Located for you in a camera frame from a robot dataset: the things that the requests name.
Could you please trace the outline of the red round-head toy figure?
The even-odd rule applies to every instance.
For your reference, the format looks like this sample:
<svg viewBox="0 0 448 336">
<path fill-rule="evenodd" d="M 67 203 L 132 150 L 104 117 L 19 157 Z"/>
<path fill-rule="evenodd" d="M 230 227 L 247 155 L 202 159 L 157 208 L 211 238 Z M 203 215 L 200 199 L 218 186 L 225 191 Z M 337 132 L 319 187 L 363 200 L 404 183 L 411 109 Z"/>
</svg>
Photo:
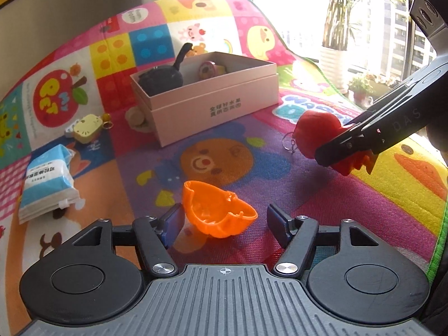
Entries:
<svg viewBox="0 0 448 336">
<path fill-rule="evenodd" d="M 291 137 L 304 157 L 315 159 L 315 152 L 320 146 L 348 129 L 332 113 L 308 110 L 298 119 Z M 348 176 L 354 169 L 361 170 L 362 167 L 371 174 L 377 157 L 370 150 L 357 152 L 330 167 L 343 176 Z"/>
</svg>

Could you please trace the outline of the orange plastic half shell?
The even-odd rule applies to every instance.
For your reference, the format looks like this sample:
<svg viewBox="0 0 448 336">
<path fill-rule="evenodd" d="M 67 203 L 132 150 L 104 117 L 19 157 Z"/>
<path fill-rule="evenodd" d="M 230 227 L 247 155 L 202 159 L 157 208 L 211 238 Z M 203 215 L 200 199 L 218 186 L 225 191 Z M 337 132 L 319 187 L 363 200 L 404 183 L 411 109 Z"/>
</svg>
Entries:
<svg viewBox="0 0 448 336">
<path fill-rule="evenodd" d="M 214 238 L 236 236 L 258 218 L 258 213 L 236 193 L 203 181 L 185 181 L 182 204 L 189 222 Z"/>
</svg>

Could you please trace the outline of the cream yellow toy keychain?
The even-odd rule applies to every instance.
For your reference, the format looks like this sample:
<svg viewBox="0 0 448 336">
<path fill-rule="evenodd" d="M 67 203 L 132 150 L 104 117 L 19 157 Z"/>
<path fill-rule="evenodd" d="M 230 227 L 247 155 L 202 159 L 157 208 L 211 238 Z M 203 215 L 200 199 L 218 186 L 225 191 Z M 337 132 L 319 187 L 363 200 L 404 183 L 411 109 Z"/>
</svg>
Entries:
<svg viewBox="0 0 448 336">
<path fill-rule="evenodd" d="M 94 141 L 102 130 L 112 127 L 112 116 L 109 113 L 104 113 L 101 116 L 88 114 L 74 125 L 73 135 L 79 143 L 88 144 Z"/>
</svg>

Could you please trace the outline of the white battery charger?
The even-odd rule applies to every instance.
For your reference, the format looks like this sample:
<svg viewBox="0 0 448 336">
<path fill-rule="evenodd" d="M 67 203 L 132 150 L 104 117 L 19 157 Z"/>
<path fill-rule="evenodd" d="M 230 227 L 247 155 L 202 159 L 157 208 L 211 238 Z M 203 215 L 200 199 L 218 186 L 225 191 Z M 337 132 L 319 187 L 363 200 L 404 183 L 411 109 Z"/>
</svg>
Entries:
<svg viewBox="0 0 448 336">
<path fill-rule="evenodd" d="M 74 122 L 70 123 L 64 130 L 64 135 L 67 138 L 73 138 L 74 137 L 74 127 L 80 122 L 80 119 L 75 120 Z"/>
</svg>

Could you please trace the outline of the black plush cat toy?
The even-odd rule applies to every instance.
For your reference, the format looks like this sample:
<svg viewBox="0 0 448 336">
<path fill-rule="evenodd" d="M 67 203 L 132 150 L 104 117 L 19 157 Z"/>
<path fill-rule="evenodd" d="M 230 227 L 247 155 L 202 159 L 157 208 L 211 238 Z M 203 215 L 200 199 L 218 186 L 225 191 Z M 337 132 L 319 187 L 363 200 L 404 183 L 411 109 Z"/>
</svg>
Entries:
<svg viewBox="0 0 448 336">
<path fill-rule="evenodd" d="M 180 72 L 180 66 L 192 47 L 192 43 L 185 43 L 172 65 L 165 64 L 153 67 L 138 77 L 138 84 L 146 95 L 155 96 L 183 85 L 184 80 Z"/>
</svg>

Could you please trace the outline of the pink cardboard box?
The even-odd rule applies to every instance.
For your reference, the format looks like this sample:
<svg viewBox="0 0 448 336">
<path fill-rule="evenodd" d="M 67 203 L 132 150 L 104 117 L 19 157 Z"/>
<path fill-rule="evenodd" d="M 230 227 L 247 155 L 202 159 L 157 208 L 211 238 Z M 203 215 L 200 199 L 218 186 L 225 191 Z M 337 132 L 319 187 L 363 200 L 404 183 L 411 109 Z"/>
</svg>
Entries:
<svg viewBox="0 0 448 336">
<path fill-rule="evenodd" d="M 200 80 L 198 69 L 205 61 L 224 65 L 227 73 Z M 164 147 L 201 131 L 273 106 L 279 100 L 276 64 L 242 55 L 211 52 L 186 58 L 180 66 L 184 84 L 148 96 L 130 76 L 134 95 L 146 119 Z"/>
</svg>

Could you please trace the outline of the yellow pudding toy pink base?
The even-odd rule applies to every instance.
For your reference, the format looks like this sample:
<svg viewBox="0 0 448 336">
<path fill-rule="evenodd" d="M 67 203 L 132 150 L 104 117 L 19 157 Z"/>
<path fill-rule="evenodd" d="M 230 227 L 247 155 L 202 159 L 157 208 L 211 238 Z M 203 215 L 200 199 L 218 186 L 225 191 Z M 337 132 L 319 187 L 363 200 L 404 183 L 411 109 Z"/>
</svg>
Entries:
<svg viewBox="0 0 448 336">
<path fill-rule="evenodd" d="M 218 77 L 227 73 L 224 65 L 217 64 L 212 61 L 205 61 L 198 69 L 198 77 L 200 80 L 207 80 L 209 78 Z"/>
</svg>

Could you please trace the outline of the small potted plant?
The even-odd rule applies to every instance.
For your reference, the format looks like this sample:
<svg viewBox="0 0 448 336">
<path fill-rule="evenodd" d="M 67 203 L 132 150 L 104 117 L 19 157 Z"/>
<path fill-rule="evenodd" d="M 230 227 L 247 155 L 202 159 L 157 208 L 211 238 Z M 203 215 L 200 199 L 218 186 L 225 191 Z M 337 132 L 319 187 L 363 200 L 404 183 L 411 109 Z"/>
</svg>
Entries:
<svg viewBox="0 0 448 336">
<path fill-rule="evenodd" d="M 357 105 L 362 105 L 365 99 L 373 93 L 370 81 L 364 76 L 352 78 L 349 82 L 349 90 L 352 91 L 354 102 Z"/>
</svg>

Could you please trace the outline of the potted palm plant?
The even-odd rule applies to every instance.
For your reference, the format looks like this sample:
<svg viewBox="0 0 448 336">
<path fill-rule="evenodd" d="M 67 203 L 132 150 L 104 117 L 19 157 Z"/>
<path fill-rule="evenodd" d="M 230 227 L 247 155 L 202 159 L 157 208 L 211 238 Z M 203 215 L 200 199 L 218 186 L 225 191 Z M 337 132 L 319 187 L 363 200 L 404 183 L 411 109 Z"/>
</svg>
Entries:
<svg viewBox="0 0 448 336">
<path fill-rule="evenodd" d="M 349 40 L 354 37 L 355 30 L 352 11 L 355 4 L 361 1 L 329 0 L 328 3 L 319 64 L 326 79 L 338 90 L 343 88 L 347 81 L 348 45 Z"/>
</svg>

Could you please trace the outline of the blue white tissue pack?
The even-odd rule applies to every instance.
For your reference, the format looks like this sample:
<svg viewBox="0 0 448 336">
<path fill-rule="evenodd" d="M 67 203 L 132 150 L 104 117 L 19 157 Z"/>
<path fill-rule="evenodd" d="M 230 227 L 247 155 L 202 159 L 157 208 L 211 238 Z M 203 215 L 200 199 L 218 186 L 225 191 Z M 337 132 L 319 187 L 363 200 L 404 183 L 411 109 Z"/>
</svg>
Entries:
<svg viewBox="0 0 448 336">
<path fill-rule="evenodd" d="M 80 194 L 70 173 L 74 155 L 74 150 L 58 144 L 30 162 L 18 210 L 20 225 L 78 202 Z"/>
</svg>

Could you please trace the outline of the colourful cartoon play mat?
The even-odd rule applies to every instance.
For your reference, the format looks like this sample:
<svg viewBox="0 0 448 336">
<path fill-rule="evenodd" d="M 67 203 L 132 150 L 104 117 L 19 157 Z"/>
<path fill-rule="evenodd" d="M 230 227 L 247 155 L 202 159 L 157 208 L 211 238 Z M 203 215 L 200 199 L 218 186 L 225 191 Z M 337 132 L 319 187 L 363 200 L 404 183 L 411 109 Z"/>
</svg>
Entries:
<svg viewBox="0 0 448 336">
<path fill-rule="evenodd" d="M 194 51 L 230 52 L 276 64 L 279 100 L 232 122 L 161 147 L 132 130 L 137 106 L 130 76 L 174 60 L 196 33 Z M 382 153 L 371 174 L 341 176 L 288 153 L 283 137 L 308 109 L 343 121 L 359 111 L 318 67 L 291 53 L 249 0 L 158 0 L 97 24 L 33 67 L 1 101 L 1 333 L 13 335 L 29 316 L 21 275 L 97 218 L 127 225 L 160 216 L 182 197 L 185 181 L 235 192 L 257 220 L 242 234 L 216 239 L 186 224 L 170 253 L 185 263 L 266 263 L 281 254 L 267 227 L 274 202 L 325 225 L 353 218 L 434 277 L 447 234 L 447 168 L 420 137 Z M 88 144 L 64 135 L 88 114 L 109 113 L 113 127 Z M 62 144 L 74 150 L 71 174 L 80 200 L 64 212 L 19 224 L 17 208 L 31 160 Z"/>
</svg>

